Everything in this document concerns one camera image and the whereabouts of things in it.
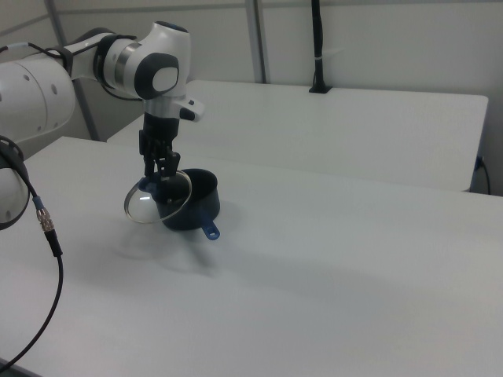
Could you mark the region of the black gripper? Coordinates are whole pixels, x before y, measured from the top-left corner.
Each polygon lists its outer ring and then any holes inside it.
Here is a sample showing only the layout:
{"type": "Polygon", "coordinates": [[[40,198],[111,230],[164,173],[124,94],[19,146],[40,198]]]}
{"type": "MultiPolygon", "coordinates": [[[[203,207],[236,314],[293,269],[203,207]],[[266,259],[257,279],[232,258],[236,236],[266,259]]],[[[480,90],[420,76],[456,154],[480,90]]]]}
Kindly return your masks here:
{"type": "Polygon", "coordinates": [[[178,136],[180,119],[160,118],[144,114],[143,131],[139,132],[139,153],[144,161],[144,175],[150,177],[156,167],[156,141],[163,141],[157,148],[157,170],[162,178],[176,175],[181,156],[170,145],[178,136]]]}

